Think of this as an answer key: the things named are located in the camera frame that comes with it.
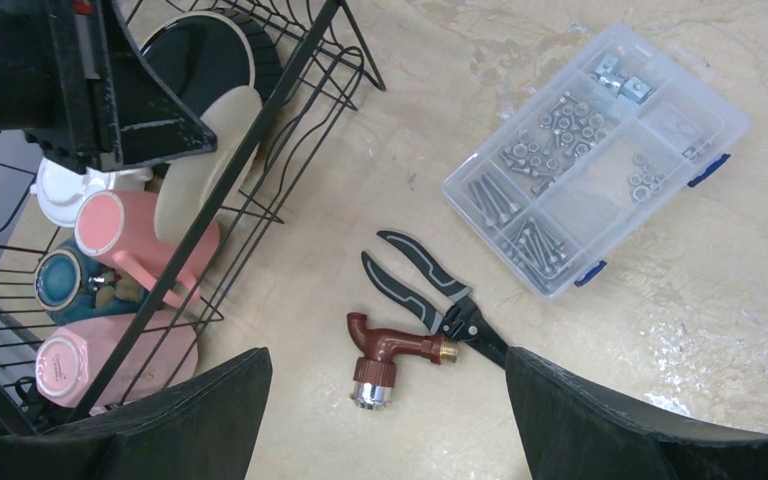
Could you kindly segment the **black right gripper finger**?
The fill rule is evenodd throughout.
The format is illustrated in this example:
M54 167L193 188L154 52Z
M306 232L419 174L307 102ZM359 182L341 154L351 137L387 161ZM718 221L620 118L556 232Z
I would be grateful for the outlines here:
M212 152L216 134L158 77L140 54L113 1L95 3L97 167L143 167Z

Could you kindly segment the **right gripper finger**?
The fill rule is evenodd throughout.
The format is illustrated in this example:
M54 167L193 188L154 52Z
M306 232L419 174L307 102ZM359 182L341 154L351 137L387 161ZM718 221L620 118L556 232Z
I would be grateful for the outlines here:
M0 479L243 479L272 372L268 349L254 348L44 435L0 435Z
M768 479L768 434L656 407L522 347L505 374L535 479Z

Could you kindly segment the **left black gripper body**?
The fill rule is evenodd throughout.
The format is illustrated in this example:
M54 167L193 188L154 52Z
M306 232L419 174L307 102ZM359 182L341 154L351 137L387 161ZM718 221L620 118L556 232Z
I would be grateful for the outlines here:
M41 9L53 97L51 121L24 131L44 155L77 173L113 171L121 159L120 134L104 13L111 1L36 1Z

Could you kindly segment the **small cream saucer plate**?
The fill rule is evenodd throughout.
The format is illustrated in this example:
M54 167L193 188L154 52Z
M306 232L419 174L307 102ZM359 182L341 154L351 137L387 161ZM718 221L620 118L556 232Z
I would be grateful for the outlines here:
M158 193L154 231L163 242L179 243L212 193L262 109L251 86L234 87L201 115L217 137L216 150L169 164Z

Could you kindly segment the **pink ceramic mug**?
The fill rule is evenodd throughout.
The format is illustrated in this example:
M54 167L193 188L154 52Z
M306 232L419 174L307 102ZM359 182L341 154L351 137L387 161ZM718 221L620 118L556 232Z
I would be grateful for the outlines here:
M154 214L158 195L137 190L103 190L90 195L80 207L74 227L79 249L108 267L118 268L148 290L159 277L178 247L176 242L158 239ZM175 275L186 292L169 290L163 301L175 307L190 306L200 299L197 278L220 243L220 227L211 222L184 266Z

